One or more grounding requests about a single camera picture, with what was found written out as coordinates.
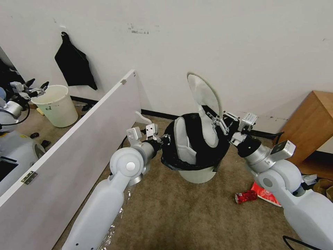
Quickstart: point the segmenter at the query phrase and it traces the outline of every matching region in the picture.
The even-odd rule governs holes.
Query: floor
[[[171,120],[150,117],[163,134]],[[46,117],[32,112],[19,127],[21,133],[39,132],[37,141],[54,144],[69,128],[55,128]],[[271,141],[263,140],[267,146]],[[161,152],[151,161],[151,170],[130,189],[109,233],[110,242],[100,249],[288,249],[282,235],[297,238],[283,216],[283,209],[266,201],[236,204],[234,194],[251,188],[252,176],[245,161],[230,147],[218,173],[204,184],[185,181],[176,171],[161,164]],[[96,182],[108,177],[107,166]],[[61,249],[82,206],[54,246]]]
[[[79,114],[78,120],[81,118],[82,107],[77,105],[83,105],[85,103],[73,101],[76,111]],[[22,112],[22,117],[25,117],[27,111]],[[17,125],[17,131],[30,136],[32,133],[38,132],[39,137],[34,138],[38,143],[42,143],[43,140],[50,141],[51,144],[46,147],[48,150],[52,145],[54,145],[74,124],[64,127],[58,128],[54,127],[51,122],[46,118],[46,116],[42,116],[35,109],[30,110],[29,117],[27,120],[21,124]]]

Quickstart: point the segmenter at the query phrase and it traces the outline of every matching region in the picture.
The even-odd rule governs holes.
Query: black trash bag
[[[61,37],[62,44],[54,58],[68,86],[88,85],[97,90],[86,54],[70,42],[66,32],[61,32]]]
[[[201,118],[198,113],[182,115],[185,120],[186,132],[190,144],[196,151],[196,164],[190,164],[179,159],[177,154],[176,142],[174,139],[174,121],[165,129],[165,134],[170,135],[170,144],[162,145],[161,162],[172,170],[201,170],[214,167],[214,172],[218,170],[222,158],[227,153],[230,143],[221,130],[217,130],[219,138],[218,145],[212,148],[205,142],[202,134]]]

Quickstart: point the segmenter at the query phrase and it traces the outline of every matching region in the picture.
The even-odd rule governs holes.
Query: plastic wrap
[[[112,239],[114,237],[114,234],[116,232],[116,226],[121,223],[120,220],[122,219],[122,216],[124,214],[124,207],[126,207],[126,204],[128,202],[128,200],[130,199],[131,197],[131,191],[132,191],[132,187],[129,187],[127,190],[125,190],[124,192],[124,204],[122,206],[122,208],[119,210],[119,214],[118,216],[116,217],[116,219],[114,220],[113,224],[111,225],[108,233],[106,234],[105,238],[103,239],[100,247],[98,248],[98,250],[108,250],[110,249],[109,246],[112,242]]]

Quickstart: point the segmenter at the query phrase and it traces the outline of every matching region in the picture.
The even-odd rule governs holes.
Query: trash can
[[[36,104],[55,127],[67,127],[77,121],[78,114],[63,85],[50,85],[44,95],[33,97]]]

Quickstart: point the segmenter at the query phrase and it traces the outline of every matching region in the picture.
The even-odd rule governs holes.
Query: red packet
[[[251,190],[254,190],[257,193],[259,198],[261,198],[265,201],[268,201],[269,203],[272,203],[273,205],[276,205],[278,207],[282,207],[281,204],[275,199],[274,195],[271,192],[267,191],[266,189],[263,189],[255,182],[253,183]]]

